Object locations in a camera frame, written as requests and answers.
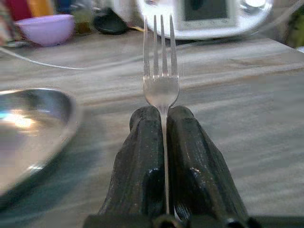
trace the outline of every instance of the black object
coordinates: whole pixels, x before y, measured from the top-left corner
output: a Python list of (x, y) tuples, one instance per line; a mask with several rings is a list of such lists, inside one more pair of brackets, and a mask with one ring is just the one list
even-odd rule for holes
[(72, 0), (55, 0), (54, 3), (58, 13), (71, 13)]
[(255, 219), (247, 214), (221, 152), (188, 108), (169, 110), (167, 143), (171, 214), (164, 215), (161, 118), (149, 106), (132, 115), (106, 200), (84, 228), (304, 227), (304, 218)]
[(107, 8), (104, 15), (96, 16), (93, 20), (93, 26), (99, 32), (111, 35), (120, 35), (129, 29), (127, 24), (111, 8)]
[(202, 7), (204, 0), (191, 0), (191, 6), (193, 10), (198, 10)]

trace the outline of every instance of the silver fork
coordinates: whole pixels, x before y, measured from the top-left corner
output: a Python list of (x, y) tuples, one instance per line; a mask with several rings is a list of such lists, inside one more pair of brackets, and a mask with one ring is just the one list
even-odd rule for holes
[(153, 58), (153, 75), (150, 74), (149, 62), (149, 38), (147, 28), (147, 18), (144, 22), (143, 36), (143, 91), (144, 96), (150, 105), (155, 106), (161, 114), (162, 135), (165, 154), (165, 185), (166, 185), (166, 210), (169, 214), (169, 176), (168, 176), (168, 155), (167, 155), (167, 114), (180, 91), (179, 76), (177, 70), (176, 47), (174, 37), (174, 27), (172, 16), (170, 16), (170, 41), (171, 41), (171, 74), (168, 72), (167, 51), (165, 45), (165, 35), (163, 27), (163, 16), (161, 15), (161, 48), (162, 48), (162, 73), (159, 72), (158, 65), (158, 44), (157, 44), (157, 23), (154, 16), (154, 58)]

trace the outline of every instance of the fork tine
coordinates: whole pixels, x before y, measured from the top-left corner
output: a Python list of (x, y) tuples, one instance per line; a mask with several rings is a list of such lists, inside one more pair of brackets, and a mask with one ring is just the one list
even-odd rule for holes
[(172, 15), (170, 15), (170, 45), (171, 45), (171, 76), (178, 76), (177, 58), (176, 58), (176, 44), (174, 35), (174, 25)]
[(167, 51), (165, 43), (165, 32), (163, 28), (163, 17), (161, 15), (161, 48), (162, 48), (162, 76), (168, 76)]
[(149, 63), (149, 37), (147, 17), (144, 19), (144, 31), (143, 31), (143, 79), (147, 79), (150, 76), (150, 63)]
[(154, 15), (154, 75), (155, 76), (159, 75), (159, 69), (158, 69), (158, 45), (157, 45), (157, 24), (156, 24), (156, 15)]

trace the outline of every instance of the white kitchen appliance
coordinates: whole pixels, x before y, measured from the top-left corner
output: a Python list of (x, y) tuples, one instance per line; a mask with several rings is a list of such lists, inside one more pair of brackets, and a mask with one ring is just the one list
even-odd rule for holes
[[(172, 15), (176, 39), (209, 39), (241, 35), (262, 24), (274, 0), (137, 0), (138, 12), (153, 29), (154, 15), (164, 19), (165, 36), (170, 36)], [(160, 23), (157, 27), (161, 33)]]

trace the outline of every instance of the white cable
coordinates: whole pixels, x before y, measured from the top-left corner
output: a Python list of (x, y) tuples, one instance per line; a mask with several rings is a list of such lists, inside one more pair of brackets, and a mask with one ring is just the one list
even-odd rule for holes
[(35, 63), (35, 64), (38, 64), (38, 65), (43, 65), (43, 66), (49, 66), (49, 67), (56, 67), (56, 68), (61, 68), (61, 69), (68, 69), (68, 70), (86, 70), (86, 68), (77, 68), (77, 67), (66, 67), (66, 66), (57, 66), (57, 65), (52, 65), (52, 64), (48, 64), (48, 63), (41, 63), (41, 62), (37, 62), (37, 61), (34, 61), (34, 60), (31, 60), (29, 58), (26, 58), (24, 56), (21, 56), (21, 55), (18, 55), (12, 51), (9, 51), (3, 47), (0, 47), (0, 51), (10, 55), (10, 56), (14, 56), (16, 58), (20, 58), (22, 60), (25, 60), (25, 61), (28, 61), (30, 63)]
[(257, 32), (254, 32), (251, 35), (255, 35), (258, 32), (265, 32), (265, 31), (275, 27), (276, 25), (281, 24), (283, 21), (288, 20), (288, 18), (303, 5), (304, 5), (304, 0), (297, 1), (289, 9), (287, 9), (280, 17), (275, 19), (273, 22), (270, 22), (270, 23), (262, 26)]

